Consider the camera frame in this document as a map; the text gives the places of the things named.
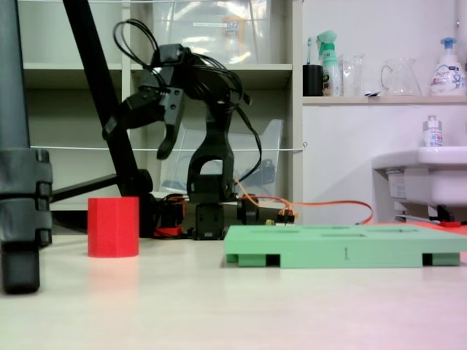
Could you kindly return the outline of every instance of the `small bottle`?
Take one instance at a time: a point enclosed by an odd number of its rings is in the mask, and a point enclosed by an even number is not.
[[[443,126],[436,120],[436,115],[428,115],[428,121],[423,122],[423,141],[425,147],[441,147],[443,145]]]

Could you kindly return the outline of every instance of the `glass jug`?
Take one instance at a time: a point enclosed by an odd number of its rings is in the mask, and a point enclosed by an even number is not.
[[[386,61],[381,70],[381,86],[390,96],[421,96],[422,91],[412,65],[412,58],[394,58]]]

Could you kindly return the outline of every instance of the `white bottle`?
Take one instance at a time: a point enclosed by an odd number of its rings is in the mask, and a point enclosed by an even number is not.
[[[432,96],[464,96],[467,94],[466,71],[459,63],[458,56],[453,51],[456,39],[442,39],[444,57],[436,67],[431,82]]]
[[[443,146],[443,125],[436,115],[428,115],[428,121],[423,122],[423,141],[425,147]]]

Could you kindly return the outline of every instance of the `green block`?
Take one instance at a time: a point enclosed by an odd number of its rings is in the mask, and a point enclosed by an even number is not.
[[[274,257],[281,268],[416,268],[459,265],[467,237],[415,225],[231,226],[224,247],[241,267]]]

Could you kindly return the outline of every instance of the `white sink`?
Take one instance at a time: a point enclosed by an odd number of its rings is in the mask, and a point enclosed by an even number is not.
[[[467,147],[421,147],[373,159],[394,201],[467,206]]]

